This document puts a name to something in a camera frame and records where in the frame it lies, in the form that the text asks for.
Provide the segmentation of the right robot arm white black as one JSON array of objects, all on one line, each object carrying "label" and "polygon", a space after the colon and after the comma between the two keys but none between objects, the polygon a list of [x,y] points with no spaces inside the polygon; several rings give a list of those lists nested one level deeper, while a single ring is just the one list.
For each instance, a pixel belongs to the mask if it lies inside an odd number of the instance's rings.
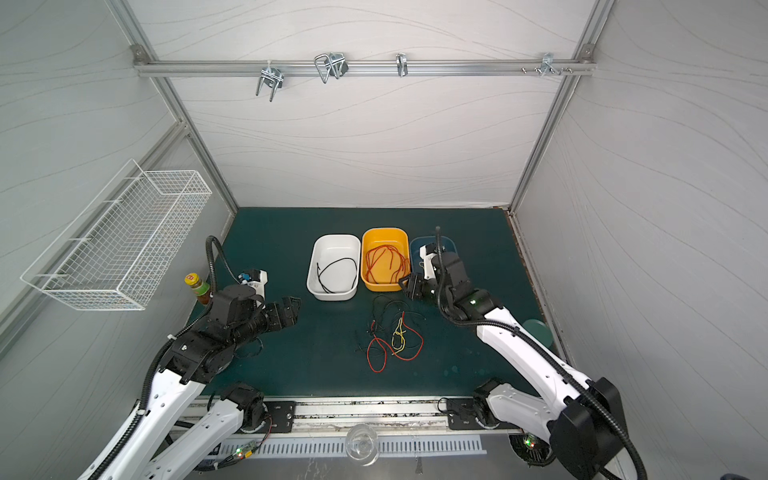
[{"label": "right robot arm white black", "polygon": [[419,250],[422,269],[400,281],[412,298],[430,296],[451,324],[472,329],[534,388],[524,393],[489,381],[476,402],[478,421],[510,423],[536,437],[576,479],[615,478],[608,465],[626,452],[635,476],[648,471],[632,442],[621,394],[606,378],[593,380],[552,353],[487,290],[475,287],[442,233]]}]

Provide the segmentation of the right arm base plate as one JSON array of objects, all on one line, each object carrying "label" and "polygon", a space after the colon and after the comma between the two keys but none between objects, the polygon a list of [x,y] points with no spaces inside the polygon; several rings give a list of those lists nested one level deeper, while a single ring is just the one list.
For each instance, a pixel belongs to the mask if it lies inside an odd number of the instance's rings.
[{"label": "right arm base plate", "polygon": [[448,428],[452,431],[494,430],[500,425],[471,397],[443,397],[438,401],[437,409],[447,418]]}]

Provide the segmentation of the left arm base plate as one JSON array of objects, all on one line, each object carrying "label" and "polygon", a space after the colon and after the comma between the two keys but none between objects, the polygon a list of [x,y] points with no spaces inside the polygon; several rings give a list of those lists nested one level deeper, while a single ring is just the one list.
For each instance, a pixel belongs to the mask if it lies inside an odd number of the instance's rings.
[{"label": "left arm base plate", "polygon": [[293,428],[294,401],[262,401],[244,411],[241,434],[290,433]]}]

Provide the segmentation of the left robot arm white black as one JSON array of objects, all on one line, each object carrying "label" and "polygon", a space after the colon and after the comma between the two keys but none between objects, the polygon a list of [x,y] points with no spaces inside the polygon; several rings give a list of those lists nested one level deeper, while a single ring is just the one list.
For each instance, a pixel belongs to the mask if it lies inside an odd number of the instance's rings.
[{"label": "left robot arm white black", "polygon": [[274,416],[258,389],[227,387],[199,421],[170,444],[167,439],[188,406],[230,366],[243,347],[266,333],[297,324],[302,301],[287,296],[267,302],[263,270],[246,270],[234,284],[210,283],[202,314],[169,335],[152,360],[131,414],[82,473],[84,479],[183,479],[196,469],[215,471],[250,457],[262,446],[250,440],[222,460],[209,453],[233,434],[272,431]]}]

